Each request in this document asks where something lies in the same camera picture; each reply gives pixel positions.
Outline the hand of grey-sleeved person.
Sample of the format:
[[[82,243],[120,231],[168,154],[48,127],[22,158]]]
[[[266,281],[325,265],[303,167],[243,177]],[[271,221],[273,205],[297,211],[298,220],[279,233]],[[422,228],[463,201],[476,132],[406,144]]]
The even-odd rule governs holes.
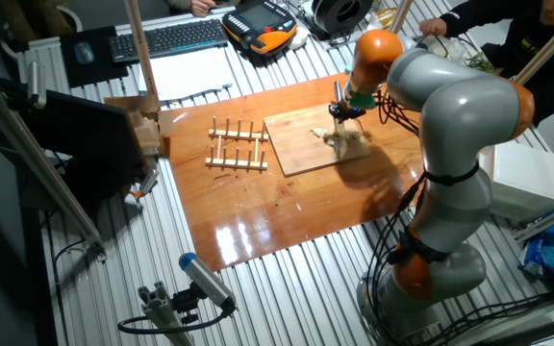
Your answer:
[[[189,10],[197,17],[205,17],[209,14],[210,10],[215,7],[214,0],[190,0]]]

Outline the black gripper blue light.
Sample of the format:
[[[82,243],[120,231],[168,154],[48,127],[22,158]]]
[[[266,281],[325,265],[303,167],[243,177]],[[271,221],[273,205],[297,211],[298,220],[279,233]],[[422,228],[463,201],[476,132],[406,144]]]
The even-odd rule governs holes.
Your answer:
[[[350,108],[347,103],[334,102],[329,105],[329,113],[334,117],[334,126],[338,127],[341,124],[345,127],[348,124],[348,119],[356,119],[366,114],[365,109]]]

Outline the right hand of black-jacket person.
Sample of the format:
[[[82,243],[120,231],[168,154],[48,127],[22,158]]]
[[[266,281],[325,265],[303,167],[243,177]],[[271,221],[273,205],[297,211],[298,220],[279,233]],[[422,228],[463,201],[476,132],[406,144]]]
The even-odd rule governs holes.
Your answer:
[[[419,25],[419,30],[423,35],[435,35],[443,37],[447,32],[447,25],[440,18],[432,18],[424,20]]]

